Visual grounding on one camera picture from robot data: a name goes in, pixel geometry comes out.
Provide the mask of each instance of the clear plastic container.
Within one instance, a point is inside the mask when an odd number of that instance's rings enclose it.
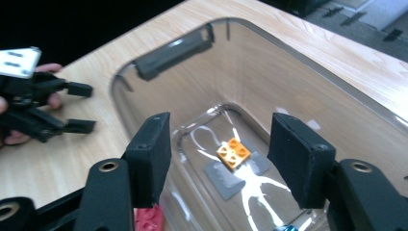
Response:
[[[219,19],[136,58],[112,91],[129,137],[171,112],[161,206],[174,230],[327,229],[324,211],[300,210],[266,159],[273,112],[298,117],[337,160],[372,163],[408,193],[405,121],[248,21]],[[217,158],[232,138],[252,152],[233,172]]]

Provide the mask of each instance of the white part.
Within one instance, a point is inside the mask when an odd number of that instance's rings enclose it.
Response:
[[[29,79],[37,66],[41,51],[36,47],[0,51],[0,75]]]

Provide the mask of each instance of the wooden surface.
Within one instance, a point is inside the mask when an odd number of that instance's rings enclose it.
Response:
[[[70,81],[90,84],[95,92],[89,99],[64,95],[64,108],[55,115],[97,120],[96,129],[87,136],[65,134],[47,144],[30,141],[3,148],[0,199],[29,196],[40,207],[82,188],[89,168],[97,161],[121,156],[129,141],[111,98],[115,73],[137,56],[207,21],[226,16],[251,21],[408,119],[407,63],[260,2],[191,0],[86,55],[59,74]],[[389,169],[395,167],[392,162],[387,165]]]

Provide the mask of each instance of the lego stud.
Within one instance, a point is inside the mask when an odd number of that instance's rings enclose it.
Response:
[[[235,148],[237,147],[238,142],[237,140],[233,139],[233,140],[230,140],[228,144],[230,145],[231,148]]]
[[[240,150],[238,151],[238,155],[243,157],[246,155],[246,149],[245,148],[240,148]]]
[[[237,158],[235,156],[231,156],[230,159],[228,160],[228,163],[230,165],[234,165],[237,162]]]
[[[218,151],[219,155],[225,157],[228,154],[228,149],[226,147],[221,147],[221,149]]]

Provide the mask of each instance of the human hand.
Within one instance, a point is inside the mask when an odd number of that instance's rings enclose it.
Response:
[[[44,64],[36,68],[35,72],[59,72],[63,67],[60,64]],[[62,105],[61,96],[58,93],[52,93],[47,100],[52,109],[59,109]],[[3,97],[0,96],[0,114],[7,111],[9,105]],[[4,144],[12,145],[29,141],[30,137],[15,130],[11,130],[10,135],[0,139],[0,147]]]

